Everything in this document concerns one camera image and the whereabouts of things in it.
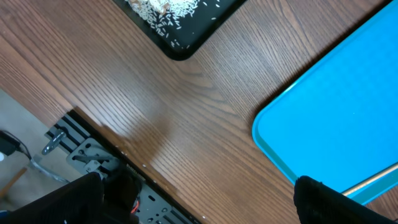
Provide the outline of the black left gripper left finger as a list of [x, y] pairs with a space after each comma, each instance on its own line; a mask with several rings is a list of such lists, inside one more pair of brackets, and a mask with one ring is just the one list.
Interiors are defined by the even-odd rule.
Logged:
[[102, 211], [104, 187], [96, 172], [1, 217], [1, 224], [95, 223]]

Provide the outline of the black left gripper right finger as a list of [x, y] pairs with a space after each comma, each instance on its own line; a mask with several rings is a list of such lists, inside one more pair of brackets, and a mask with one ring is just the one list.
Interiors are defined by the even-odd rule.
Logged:
[[306, 175], [295, 182], [294, 205], [301, 224], [395, 224]]

